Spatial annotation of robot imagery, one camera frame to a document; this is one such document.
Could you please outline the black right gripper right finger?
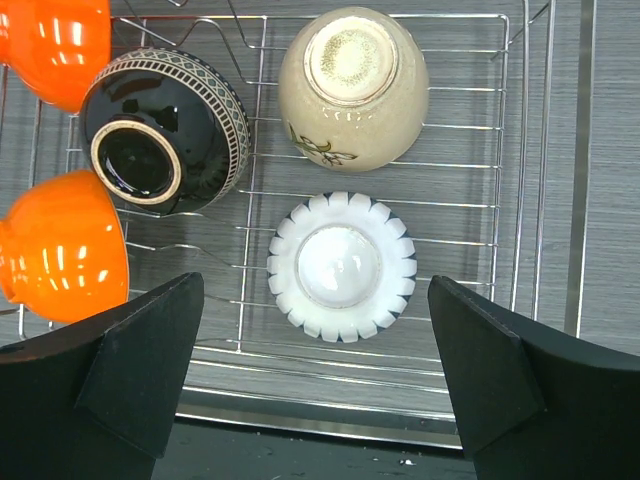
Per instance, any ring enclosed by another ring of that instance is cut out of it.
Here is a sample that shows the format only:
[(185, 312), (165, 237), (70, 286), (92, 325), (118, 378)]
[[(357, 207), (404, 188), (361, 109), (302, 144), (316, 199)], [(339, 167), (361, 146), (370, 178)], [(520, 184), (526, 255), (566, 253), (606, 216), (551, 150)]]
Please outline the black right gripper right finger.
[(428, 303), (464, 454), (480, 479), (636, 479), (639, 359), (445, 276)]

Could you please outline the black patterned ceramic bowl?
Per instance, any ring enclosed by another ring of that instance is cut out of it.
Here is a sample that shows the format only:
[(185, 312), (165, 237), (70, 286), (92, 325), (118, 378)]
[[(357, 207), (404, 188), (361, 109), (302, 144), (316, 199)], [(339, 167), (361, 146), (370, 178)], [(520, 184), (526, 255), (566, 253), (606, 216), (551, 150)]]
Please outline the black patterned ceramic bowl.
[(233, 86), (198, 57), (169, 48), (112, 60), (85, 96), (79, 132), (105, 187), (162, 216), (194, 212), (226, 195), (252, 143)]

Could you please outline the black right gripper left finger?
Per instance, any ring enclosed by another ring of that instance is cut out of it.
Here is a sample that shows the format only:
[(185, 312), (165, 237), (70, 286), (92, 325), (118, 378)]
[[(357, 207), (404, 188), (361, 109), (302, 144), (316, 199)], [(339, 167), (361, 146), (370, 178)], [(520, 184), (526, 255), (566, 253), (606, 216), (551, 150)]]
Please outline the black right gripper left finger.
[(204, 306), (180, 275), (1, 349), (4, 479), (148, 479), (163, 457)]

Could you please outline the beige floral ceramic bowl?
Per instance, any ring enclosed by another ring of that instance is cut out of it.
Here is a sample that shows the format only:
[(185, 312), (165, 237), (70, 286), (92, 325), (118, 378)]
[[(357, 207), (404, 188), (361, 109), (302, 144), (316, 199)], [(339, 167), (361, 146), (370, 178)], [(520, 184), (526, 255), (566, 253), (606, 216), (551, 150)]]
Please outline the beige floral ceramic bowl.
[(317, 165), (364, 172), (401, 157), (426, 121), (429, 75), (411, 33), (376, 10), (348, 6), (289, 45), (278, 100), (291, 142)]

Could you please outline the white blue-petal bowl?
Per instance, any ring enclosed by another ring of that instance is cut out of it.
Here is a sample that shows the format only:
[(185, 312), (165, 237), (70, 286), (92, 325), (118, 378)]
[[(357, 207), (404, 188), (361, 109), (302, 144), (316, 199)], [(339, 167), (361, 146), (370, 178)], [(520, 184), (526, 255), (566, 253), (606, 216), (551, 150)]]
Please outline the white blue-petal bowl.
[(362, 193), (334, 191), (297, 205), (269, 244), (268, 286), (295, 327), (330, 343), (393, 325), (415, 291), (418, 261), (403, 220)]

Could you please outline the orange bowl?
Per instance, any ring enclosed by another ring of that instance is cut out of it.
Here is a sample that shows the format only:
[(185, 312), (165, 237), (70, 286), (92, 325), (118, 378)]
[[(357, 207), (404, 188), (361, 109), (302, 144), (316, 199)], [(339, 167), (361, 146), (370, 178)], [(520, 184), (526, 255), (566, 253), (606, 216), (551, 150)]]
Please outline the orange bowl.
[(1, 291), (9, 303), (61, 323), (127, 302), (123, 230), (94, 172), (48, 179), (12, 204), (1, 220)]
[(111, 59), (111, 5), (104, 0), (1, 3), (1, 62), (42, 101), (75, 114)]

